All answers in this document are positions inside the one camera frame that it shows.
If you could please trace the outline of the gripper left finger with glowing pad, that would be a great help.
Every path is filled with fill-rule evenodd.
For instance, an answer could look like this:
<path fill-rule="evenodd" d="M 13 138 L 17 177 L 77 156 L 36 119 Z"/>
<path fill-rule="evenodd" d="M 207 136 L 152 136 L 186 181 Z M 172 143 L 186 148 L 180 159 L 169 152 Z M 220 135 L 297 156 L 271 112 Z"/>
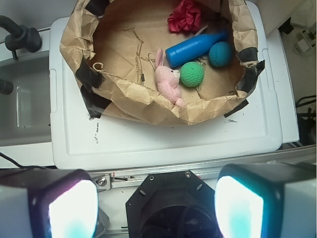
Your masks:
<path fill-rule="evenodd" d="M 0 236 L 91 238 L 98 203 L 96 185 L 85 170 L 1 170 Z"/>

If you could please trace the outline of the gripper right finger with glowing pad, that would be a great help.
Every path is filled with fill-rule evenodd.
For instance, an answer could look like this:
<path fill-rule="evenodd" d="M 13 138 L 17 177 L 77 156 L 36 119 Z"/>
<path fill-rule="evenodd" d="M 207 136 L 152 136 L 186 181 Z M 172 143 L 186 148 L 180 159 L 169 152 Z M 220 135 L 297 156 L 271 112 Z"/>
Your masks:
<path fill-rule="evenodd" d="M 225 238 L 315 238 L 317 167 L 227 164 L 218 176 L 214 204 Z"/>

